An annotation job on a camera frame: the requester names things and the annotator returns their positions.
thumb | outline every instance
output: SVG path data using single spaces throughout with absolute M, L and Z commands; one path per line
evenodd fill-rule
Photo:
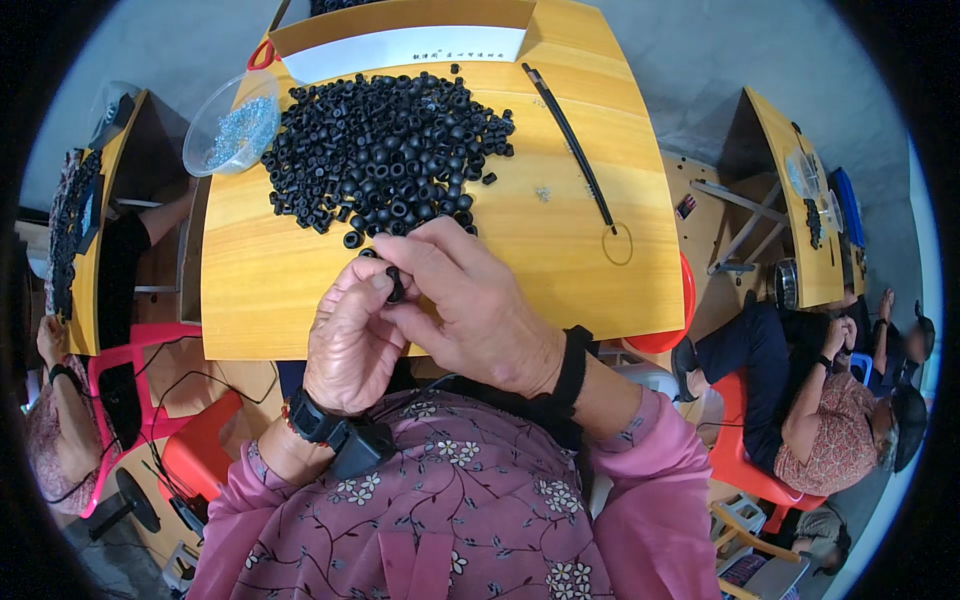
M 367 326 L 394 291 L 394 281 L 385 273 L 378 273 L 366 281 L 351 285 L 333 308 L 330 321 L 347 330 Z
M 423 348 L 431 356 L 449 355 L 452 343 L 433 319 L 416 304 L 384 306 L 380 311 L 380 318 L 396 325 L 404 338 Z

foot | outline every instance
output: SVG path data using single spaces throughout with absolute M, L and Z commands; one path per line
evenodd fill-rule
M 677 380 L 677 387 L 680 388 L 680 393 L 677 394 L 675 399 L 678 402 L 692 402 L 697 399 L 696 396 L 690 394 L 690 390 L 687 387 L 689 375 L 698 371 L 700 367 L 697 363 L 697 352 L 693 348 L 693 343 L 690 342 L 690 338 L 684 337 L 680 343 L 673 348 L 670 362 L 673 367 L 673 376 Z
M 707 383 L 707 376 L 703 369 L 697 369 L 686 374 L 686 389 L 690 395 L 697 399 L 704 394 L 710 384 Z

yellow wooden table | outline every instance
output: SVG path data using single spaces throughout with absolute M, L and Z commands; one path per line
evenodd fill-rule
M 799 308 L 807 308 L 834 300 L 841 300 L 843 291 L 843 266 L 840 261 L 840 238 L 836 231 L 824 227 L 825 236 L 820 240 L 821 247 L 814 250 L 810 246 L 810 228 L 806 225 L 806 205 L 790 184 L 786 171 L 786 158 L 799 147 L 797 133 L 790 120 L 751 88 L 745 88 L 747 97 L 754 107 L 756 116 L 770 146 L 783 196 L 786 199 L 787 215 L 793 235 L 793 246 L 797 259 L 797 280 Z M 810 140 L 800 135 L 804 151 L 816 154 Z M 828 189 L 827 174 L 820 171 L 820 188 Z
M 142 90 L 133 99 L 133 112 L 127 127 L 110 140 L 100 153 L 100 173 L 104 176 L 104 197 L 100 205 L 100 229 L 93 236 L 86 254 L 77 254 L 73 266 L 76 275 L 73 278 L 73 314 L 66 322 L 69 352 L 97 356 L 100 354 L 100 338 L 97 325 L 97 280 L 100 274 L 100 238 L 107 218 L 107 202 L 116 179 L 120 155 L 123 154 L 127 139 L 130 137 L 133 122 L 136 120 L 144 100 L 150 92 Z
M 564 137 L 519 63 L 537 68 L 559 99 L 603 189 L 620 234 L 606 236 Z M 633 74 L 600 11 L 540 0 L 516 63 L 460 62 L 472 99 L 514 112 L 516 155 L 489 156 L 491 186 L 468 182 L 480 239 L 516 273 L 557 326 L 597 339 L 682 328 L 677 232 L 657 139 Z M 294 83 L 282 63 L 280 89 Z M 449 62 L 368 71 L 449 75 Z M 345 73 L 344 78 L 352 77 Z M 281 108 L 292 104 L 285 95 Z M 536 188 L 549 187 L 541 202 Z M 318 235 L 276 217 L 259 164 L 214 176 L 204 226 L 201 307 L 208 359 L 302 359 L 320 296 L 356 256 L 346 224 Z M 617 266 L 615 262 L 629 262 Z M 422 354 L 411 348 L 412 354 Z

black chopstick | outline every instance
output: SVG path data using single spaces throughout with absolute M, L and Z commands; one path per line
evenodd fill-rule
M 577 136 L 570 128 L 570 123 L 566 120 L 564 112 L 557 102 L 557 98 L 553 95 L 553 92 L 550 91 L 550 88 L 543 80 L 543 77 L 540 76 L 540 72 L 537 69 L 531 69 L 530 65 L 524 62 L 523 70 L 526 71 L 530 81 L 534 83 L 534 87 L 537 89 L 537 92 L 540 93 L 540 97 L 543 99 L 546 107 L 550 109 L 550 114 L 553 115 L 554 120 L 557 121 L 557 125 L 560 126 L 560 131 L 563 132 L 566 143 L 570 146 L 570 151 L 577 159 L 577 164 L 580 165 L 580 170 L 583 172 L 584 177 L 587 178 L 590 193 L 597 202 L 597 207 L 600 208 L 600 215 L 603 217 L 603 222 L 609 225 L 613 235 L 616 235 L 616 227 L 613 226 L 613 217 L 607 208 L 607 201 L 603 198 L 603 192 L 600 191 L 600 184 L 597 183 L 597 178 L 593 175 L 593 169 L 590 168 L 590 163 L 587 162 L 587 157 L 584 155 L 584 149 L 580 147 L 580 142 L 577 141 Z

red plastic chair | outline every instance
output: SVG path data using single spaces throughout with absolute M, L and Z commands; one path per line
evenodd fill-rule
M 200 494 L 207 502 L 220 495 L 218 486 L 227 482 L 227 470 L 233 459 L 220 446 L 219 432 L 242 406 L 240 395 L 227 390 L 170 436 L 160 460 L 178 487 L 187 493 Z M 167 487 L 159 480 L 156 486 L 160 495 L 169 500 L 172 494 Z
M 684 279 L 684 328 L 676 331 L 662 331 L 623 338 L 621 342 L 626 349 L 632 349 L 644 354 L 662 354 L 680 343 L 690 329 L 693 313 L 697 307 L 697 285 L 693 281 L 693 271 L 686 256 L 680 252 L 680 272 Z
M 720 427 L 716 444 L 708 455 L 713 467 L 711 477 L 776 504 L 774 514 L 763 524 L 763 531 L 770 533 L 780 530 L 790 508 L 809 511 L 823 504 L 825 497 L 798 492 L 760 470 L 747 458 L 742 427 L 747 408 L 747 385 L 743 371 L 730 373 L 712 387 L 724 398 L 724 425 L 740 426 Z
M 180 417 L 170 419 L 165 408 L 160 407 L 157 410 L 150 398 L 150 386 L 147 381 L 147 374 L 143 372 L 146 361 L 143 357 L 143 349 L 147 346 L 156 346 L 164 342 L 173 342 L 178 338 L 185 336 L 200 337 L 203 330 L 195 325 L 185 325 L 180 323 L 156 323 L 156 324 L 134 324 L 131 325 L 130 343 L 125 346 L 109 348 L 103 350 L 100 356 L 91 356 L 90 362 L 86 367 L 87 379 L 90 384 L 90 394 L 98 398 L 100 395 L 100 386 L 98 380 L 100 373 L 113 367 L 119 367 L 127 363 L 133 363 L 133 372 L 138 373 L 134 378 L 136 381 L 136 394 L 140 400 L 140 436 L 137 437 L 133 446 L 125 452 L 107 452 L 104 455 L 103 462 L 100 464 L 100 472 L 97 474 L 97 483 L 93 489 L 93 495 L 87 503 L 86 508 L 80 514 L 87 518 L 93 514 L 100 500 L 100 492 L 104 483 L 110 475 L 110 471 L 120 462 L 127 452 L 144 443 L 144 440 L 158 440 L 166 438 L 177 433 L 181 427 L 190 422 L 193 417 Z M 100 440 L 106 447 L 113 440 L 113 436 L 107 426 L 107 413 L 104 411 L 103 403 L 98 399 L 93 401 L 93 415 L 97 421 L 97 429 L 100 431 Z

